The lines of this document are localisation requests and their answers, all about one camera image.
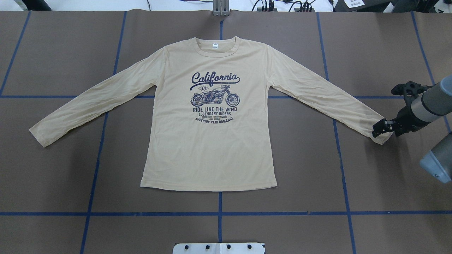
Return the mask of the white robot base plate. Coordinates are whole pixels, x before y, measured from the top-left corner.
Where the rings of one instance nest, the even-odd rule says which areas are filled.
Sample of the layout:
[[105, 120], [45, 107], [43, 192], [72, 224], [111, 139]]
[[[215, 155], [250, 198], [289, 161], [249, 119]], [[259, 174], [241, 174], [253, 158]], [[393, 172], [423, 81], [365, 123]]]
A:
[[265, 254], [264, 243], [181, 243], [176, 244], [173, 254]]

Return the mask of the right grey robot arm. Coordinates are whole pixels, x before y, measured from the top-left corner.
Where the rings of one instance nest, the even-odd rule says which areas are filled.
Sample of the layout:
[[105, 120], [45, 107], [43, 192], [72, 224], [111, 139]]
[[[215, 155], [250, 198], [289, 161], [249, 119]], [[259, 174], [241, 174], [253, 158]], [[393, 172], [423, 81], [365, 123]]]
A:
[[[394, 119], [382, 119], [373, 125], [372, 136], [394, 132], [398, 137], [408, 132], [416, 132], [431, 122], [450, 114], [452, 111], [451, 75], [440, 82], [427, 86], [409, 81], [397, 84], [391, 93], [403, 96], [405, 106]], [[420, 160], [420, 166], [441, 183], [449, 183], [452, 178], [452, 135], [449, 132], [434, 148]]]

